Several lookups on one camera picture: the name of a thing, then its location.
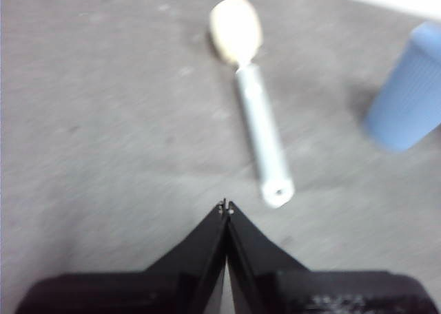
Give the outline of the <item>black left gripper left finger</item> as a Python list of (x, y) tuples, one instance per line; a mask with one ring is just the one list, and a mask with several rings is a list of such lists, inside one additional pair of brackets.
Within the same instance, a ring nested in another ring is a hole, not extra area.
[(142, 271), (66, 273), (38, 281), (17, 313), (203, 313), (223, 288), (227, 203)]

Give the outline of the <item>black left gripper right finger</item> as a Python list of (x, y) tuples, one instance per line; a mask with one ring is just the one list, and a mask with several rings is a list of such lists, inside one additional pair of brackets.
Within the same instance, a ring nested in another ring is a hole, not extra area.
[(438, 313), (423, 285), (388, 271), (313, 271), (227, 203), (235, 307), (247, 313)]

